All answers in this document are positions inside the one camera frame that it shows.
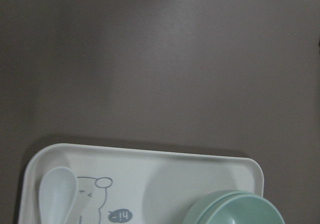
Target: white spoon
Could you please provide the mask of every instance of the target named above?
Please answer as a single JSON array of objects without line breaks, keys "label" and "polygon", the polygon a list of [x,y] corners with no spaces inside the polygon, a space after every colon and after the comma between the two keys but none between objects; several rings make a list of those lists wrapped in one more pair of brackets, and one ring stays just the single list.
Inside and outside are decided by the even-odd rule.
[{"label": "white spoon", "polygon": [[41,224],[65,224],[75,202],[77,178],[67,167],[48,171],[39,188]]}]

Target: white tray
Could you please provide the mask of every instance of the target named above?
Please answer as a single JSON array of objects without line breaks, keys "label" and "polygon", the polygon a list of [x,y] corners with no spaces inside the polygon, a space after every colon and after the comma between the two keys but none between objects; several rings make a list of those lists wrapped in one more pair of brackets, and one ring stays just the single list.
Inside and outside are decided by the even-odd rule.
[{"label": "white tray", "polygon": [[40,224],[39,183],[56,166],[79,177],[67,224],[180,224],[205,194],[236,189],[262,196],[264,187],[261,168],[249,158],[55,144],[26,168],[19,224]]}]

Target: bowl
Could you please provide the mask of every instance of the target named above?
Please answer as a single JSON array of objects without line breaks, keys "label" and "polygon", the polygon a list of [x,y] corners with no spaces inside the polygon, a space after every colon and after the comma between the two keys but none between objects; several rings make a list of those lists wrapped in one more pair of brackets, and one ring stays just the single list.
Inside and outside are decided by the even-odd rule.
[{"label": "bowl", "polygon": [[245,191],[219,191],[204,196],[191,207],[183,220],[183,224],[257,223],[285,224],[271,202]]}]

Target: speech bubble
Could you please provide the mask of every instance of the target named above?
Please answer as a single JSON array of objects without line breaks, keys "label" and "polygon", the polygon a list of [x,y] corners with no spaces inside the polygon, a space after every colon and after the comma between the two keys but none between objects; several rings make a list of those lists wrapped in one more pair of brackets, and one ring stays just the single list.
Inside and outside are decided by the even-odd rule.
[{"label": "speech bubble", "polygon": [[109,212],[109,221],[114,223],[125,223],[130,221],[133,217],[132,213],[128,209],[118,209]]}]

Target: cartoon bear drawing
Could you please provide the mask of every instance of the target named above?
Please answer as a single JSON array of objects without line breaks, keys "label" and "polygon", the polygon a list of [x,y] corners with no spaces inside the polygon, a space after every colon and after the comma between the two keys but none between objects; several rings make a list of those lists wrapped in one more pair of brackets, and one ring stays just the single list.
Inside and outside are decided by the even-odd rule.
[{"label": "cartoon bear drawing", "polygon": [[80,176],[77,180],[78,193],[67,224],[101,224],[101,208],[106,203],[112,179]]}]

